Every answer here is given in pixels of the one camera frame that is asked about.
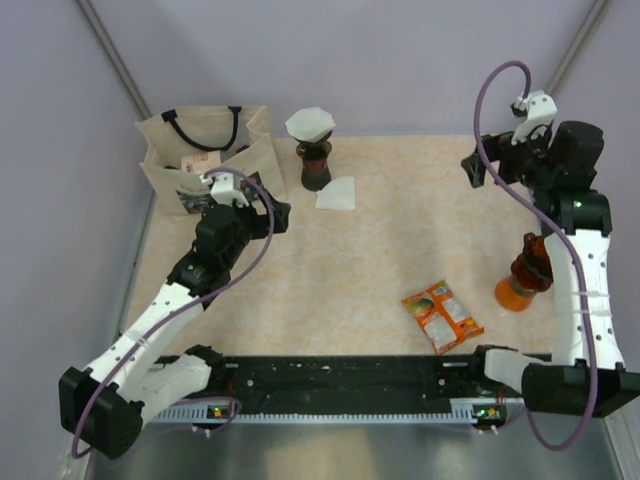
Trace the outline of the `brown coffee dripper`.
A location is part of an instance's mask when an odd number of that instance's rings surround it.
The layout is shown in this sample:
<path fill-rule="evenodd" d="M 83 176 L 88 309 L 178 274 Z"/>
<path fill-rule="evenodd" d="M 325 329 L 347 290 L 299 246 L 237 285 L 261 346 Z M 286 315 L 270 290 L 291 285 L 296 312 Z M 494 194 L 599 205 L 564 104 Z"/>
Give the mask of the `brown coffee dripper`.
<path fill-rule="evenodd" d="M 511 275 L 523 290 L 545 292 L 553 283 L 553 273 L 545 238 L 529 232 L 523 237 L 521 253 L 511 264 Z"/>

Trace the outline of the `white paper coffee filters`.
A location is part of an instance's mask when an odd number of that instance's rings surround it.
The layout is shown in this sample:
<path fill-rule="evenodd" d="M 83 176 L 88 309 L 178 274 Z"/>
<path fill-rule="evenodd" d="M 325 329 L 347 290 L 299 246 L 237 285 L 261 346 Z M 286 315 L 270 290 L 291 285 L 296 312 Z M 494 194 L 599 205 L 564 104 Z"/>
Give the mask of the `white paper coffee filters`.
<path fill-rule="evenodd" d="M 356 209 L 355 179 L 343 176 L 330 181 L 317 193 L 315 208 L 332 211 Z"/>

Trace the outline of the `olive green coffee dripper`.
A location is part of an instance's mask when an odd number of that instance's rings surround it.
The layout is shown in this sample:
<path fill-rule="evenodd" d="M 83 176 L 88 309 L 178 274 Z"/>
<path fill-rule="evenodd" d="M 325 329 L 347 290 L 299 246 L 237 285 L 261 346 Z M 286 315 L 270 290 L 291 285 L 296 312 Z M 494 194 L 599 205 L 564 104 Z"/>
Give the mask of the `olive green coffee dripper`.
<path fill-rule="evenodd" d="M 300 142 L 296 147 L 296 155 L 304 161 L 326 160 L 332 151 L 332 144 L 328 141 Z"/>

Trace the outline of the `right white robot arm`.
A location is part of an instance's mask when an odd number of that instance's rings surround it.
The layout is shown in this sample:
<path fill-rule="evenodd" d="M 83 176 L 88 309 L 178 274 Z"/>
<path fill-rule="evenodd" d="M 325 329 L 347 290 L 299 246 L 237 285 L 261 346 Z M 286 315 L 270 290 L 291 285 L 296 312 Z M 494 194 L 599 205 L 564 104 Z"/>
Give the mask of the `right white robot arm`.
<path fill-rule="evenodd" d="M 521 289 L 554 288 L 558 320 L 548 361 L 517 350 L 482 346 L 467 370 L 469 388 L 487 396 L 502 384 L 520 393 L 532 412 L 604 418 L 639 395 L 639 376 L 625 367 L 612 321 L 608 250 L 612 233 L 606 196 L 592 187 L 604 133 L 581 121 L 514 133 L 481 135 L 461 166 L 478 188 L 487 174 L 499 186 L 526 186 L 542 233 L 523 248 Z"/>

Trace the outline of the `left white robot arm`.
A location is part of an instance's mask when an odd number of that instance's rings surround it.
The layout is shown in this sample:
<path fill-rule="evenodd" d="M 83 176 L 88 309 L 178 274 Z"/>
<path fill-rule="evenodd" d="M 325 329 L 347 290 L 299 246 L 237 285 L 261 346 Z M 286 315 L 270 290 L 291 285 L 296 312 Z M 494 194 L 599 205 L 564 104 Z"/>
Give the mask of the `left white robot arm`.
<path fill-rule="evenodd" d="M 244 279 L 231 271 L 253 240 L 269 244 L 289 226 L 291 206 L 274 199 L 259 214 L 250 206 L 214 204 L 201 215 L 190 250 L 174 265 L 141 316 L 84 369 L 69 368 L 59 380 L 62 427 L 72 434 L 71 454 L 87 444 L 110 459 L 121 457 L 158 413 L 201 392 L 226 387 L 225 370 L 184 353 L 169 366 L 152 365 L 178 334 L 222 292 Z"/>

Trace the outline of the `red glass coffee server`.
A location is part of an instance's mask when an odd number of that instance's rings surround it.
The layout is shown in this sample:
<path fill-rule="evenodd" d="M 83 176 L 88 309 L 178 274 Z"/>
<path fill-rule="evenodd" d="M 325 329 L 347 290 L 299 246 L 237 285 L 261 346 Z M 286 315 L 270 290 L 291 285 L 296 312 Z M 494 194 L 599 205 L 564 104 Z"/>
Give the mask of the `red glass coffee server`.
<path fill-rule="evenodd" d="M 307 190 L 320 191 L 332 180 L 327 156 L 305 157 L 302 163 L 301 182 Z"/>

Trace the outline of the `box inside tote bag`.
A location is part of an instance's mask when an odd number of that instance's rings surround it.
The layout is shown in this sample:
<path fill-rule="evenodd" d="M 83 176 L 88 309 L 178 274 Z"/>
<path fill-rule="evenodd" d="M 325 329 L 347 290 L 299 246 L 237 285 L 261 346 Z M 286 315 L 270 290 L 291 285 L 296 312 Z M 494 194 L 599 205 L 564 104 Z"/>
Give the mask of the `box inside tote bag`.
<path fill-rule="evenodd" d="M 181 170 L 187 173 L 201 175 L 219 167 L 221 156 L 219 152 L 204 152 L 184 156 L 181 159 Z"/>

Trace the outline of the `beige canvas tote bag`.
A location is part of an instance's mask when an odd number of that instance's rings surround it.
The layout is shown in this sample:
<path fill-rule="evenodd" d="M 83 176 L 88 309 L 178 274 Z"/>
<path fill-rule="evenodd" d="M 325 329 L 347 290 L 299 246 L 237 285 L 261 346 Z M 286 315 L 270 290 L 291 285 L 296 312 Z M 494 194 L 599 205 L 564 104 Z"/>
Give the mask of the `beige canvas tote bag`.
<path fill-rule="evenodd" d="M 147 142 L 141 168 L 168 215 L 201 212 L 211 199 L 200 175 L 182 168 L 193 155 L 219 157 L 224 167 L 258 180 L 278 201 L 287 199 L 265 106 L 183 106 L 136 124 Z"/>

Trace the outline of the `orange snack packet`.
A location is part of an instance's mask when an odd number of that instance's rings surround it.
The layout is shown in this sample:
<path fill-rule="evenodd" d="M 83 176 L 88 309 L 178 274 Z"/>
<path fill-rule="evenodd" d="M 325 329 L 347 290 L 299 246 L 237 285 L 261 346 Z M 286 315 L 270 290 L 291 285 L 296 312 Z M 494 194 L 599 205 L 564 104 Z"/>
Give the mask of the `orange snack packet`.
<path fill-rule="evenodd" d="M 443 355 L 485 329 L 442 280 L 401 301 L 425 333 L 436 355 Z"/>

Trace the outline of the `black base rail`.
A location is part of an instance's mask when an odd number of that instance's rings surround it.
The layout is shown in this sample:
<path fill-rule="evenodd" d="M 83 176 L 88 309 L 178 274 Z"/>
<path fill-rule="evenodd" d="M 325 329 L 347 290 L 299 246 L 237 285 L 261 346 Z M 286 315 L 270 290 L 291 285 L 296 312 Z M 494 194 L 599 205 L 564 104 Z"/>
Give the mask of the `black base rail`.
<path fill-rule="evenodd" d="M 447 413 L 460 399 L 517 399 L 475 371 L 472 355 L 220 356 L 189 399 L 230 396 L 250 414 Z"/>

